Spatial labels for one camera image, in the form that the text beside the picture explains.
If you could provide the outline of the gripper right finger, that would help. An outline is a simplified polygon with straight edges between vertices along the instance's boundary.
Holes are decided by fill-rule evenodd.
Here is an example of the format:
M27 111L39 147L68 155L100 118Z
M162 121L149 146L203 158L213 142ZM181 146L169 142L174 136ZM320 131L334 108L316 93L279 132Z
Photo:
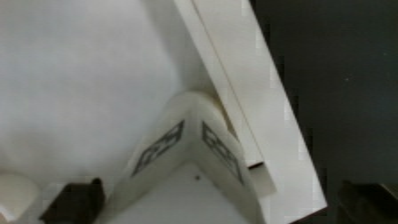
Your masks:
M343 182L336 224L398 224L398 184Z

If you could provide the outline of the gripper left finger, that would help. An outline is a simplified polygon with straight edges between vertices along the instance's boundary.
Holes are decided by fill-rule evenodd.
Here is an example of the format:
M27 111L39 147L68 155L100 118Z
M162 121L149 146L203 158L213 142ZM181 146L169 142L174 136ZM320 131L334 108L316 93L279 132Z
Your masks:
M94 224L105 206L103 181L69 183L39 216L45 224Z

